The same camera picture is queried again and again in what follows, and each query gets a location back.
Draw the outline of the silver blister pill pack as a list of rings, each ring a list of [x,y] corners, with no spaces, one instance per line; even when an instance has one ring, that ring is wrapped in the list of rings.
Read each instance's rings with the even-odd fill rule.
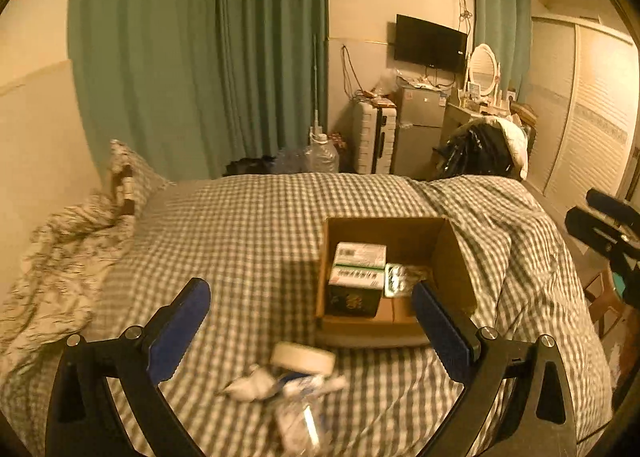
[[[385,266],[384,295],[386,298],[407,298],[416,284],[433,281],[428,265],[387,263]]]

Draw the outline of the clear plastic jar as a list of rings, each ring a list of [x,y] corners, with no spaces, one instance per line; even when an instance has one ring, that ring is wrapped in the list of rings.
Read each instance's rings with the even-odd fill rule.
[[[315,396],[284,397],[273,406],[273,419],[285,456],[326,456],[331,437],[322,400]]]

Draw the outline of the green white medicine box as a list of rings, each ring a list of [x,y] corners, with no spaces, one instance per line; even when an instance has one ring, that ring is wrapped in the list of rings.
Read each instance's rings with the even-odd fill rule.
[[[336,246],[329,277],[331,286],[381,290],[386,268],[384,245],[347,243]]]

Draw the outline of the wooden stool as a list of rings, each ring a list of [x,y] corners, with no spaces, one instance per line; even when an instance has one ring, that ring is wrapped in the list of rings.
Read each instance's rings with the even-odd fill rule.
[[[612,269],[605,269],[590,281],[584,288],[584,295],[588,302],[588,310],[594,329],[598,337],[605,336],[622,319],[625,306],[618,294]]]

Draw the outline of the white louvered wardrobe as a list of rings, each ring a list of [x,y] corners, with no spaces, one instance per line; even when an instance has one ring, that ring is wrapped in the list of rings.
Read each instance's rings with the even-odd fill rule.
[[[537,117],[526,182],[556,221],[623,187],[639,104],[638,50],[612,28],[536,16],[525,102]]]

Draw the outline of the white pillow on chair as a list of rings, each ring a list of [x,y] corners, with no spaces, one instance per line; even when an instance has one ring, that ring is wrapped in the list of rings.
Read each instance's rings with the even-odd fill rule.
[[[513,174],[521,181],[528,176],[528,139],[523,129],[509,119],[497,116],[483,116],[487,125],[498,128],[506,141],[506,147],[513,162]]]

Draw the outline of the floral patterned duvet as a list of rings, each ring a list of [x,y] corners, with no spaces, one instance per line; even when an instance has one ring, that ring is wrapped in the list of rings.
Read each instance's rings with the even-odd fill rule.
[[[20,277],[1,306],[1,380],[90,321],[104,279],[134,236],[136,204],[98,193],[32,233]]]

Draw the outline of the brown cardboard box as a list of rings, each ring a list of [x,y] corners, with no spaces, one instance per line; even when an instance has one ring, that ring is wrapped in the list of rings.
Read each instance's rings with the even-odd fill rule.
[[[412,292],[427,284],[447,307],[477,307],[468,263],[444,217],[329,218],[323,224],[316,340],[344,349],[420,347]]]

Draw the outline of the silver mini fridge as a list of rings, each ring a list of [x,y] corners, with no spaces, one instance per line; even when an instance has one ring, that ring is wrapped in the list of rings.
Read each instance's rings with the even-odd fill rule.
[[[434,90],[401,88],[395,94],[395,103],[392,171],[396,176],[424,180],[442,133],[446,99]]]

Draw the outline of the white tissue packet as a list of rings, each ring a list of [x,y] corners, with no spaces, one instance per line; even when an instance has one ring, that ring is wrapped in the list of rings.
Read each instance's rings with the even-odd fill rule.
[[[280,381],[280,391],[284,397],[322,396],[342,391],[348,386],[344,376],[324,377],[322,375],[291,375]]]

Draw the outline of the dark green small box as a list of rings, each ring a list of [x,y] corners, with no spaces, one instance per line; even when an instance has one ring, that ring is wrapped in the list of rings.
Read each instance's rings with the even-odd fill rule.
[[[381,288],[326,285],[326,313],[334,316],[375,317],[383,290]]]

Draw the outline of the checkered pillow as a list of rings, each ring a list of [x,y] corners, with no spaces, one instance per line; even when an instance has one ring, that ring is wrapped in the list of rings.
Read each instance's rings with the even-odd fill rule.
[[[169,188],[164,178],[128,145],[111,140],[111,194],[119,213],[138,218],[156,193]]]

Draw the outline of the large clear water bottle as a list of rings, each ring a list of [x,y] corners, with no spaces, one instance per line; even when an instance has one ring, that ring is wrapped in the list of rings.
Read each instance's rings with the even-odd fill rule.
[[[338,157],[333,142],[322,130],[318,110],[314,111],[308,141],[308,146],[304,151],[306,170],[318,173],[337,173],[340,169],[340,157]]]

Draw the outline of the large green curtain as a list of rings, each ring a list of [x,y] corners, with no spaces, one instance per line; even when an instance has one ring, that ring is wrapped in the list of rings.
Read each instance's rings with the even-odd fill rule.
[[[171,180],[304,147],[328,117],[329,0],[70,0],[96,168],[120,141]]]

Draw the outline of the black wall television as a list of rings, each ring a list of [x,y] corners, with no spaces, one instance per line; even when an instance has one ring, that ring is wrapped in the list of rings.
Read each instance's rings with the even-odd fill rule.
[[[396,16],[396,61],[462,74],[468,35],[458,30],[407,15]]]

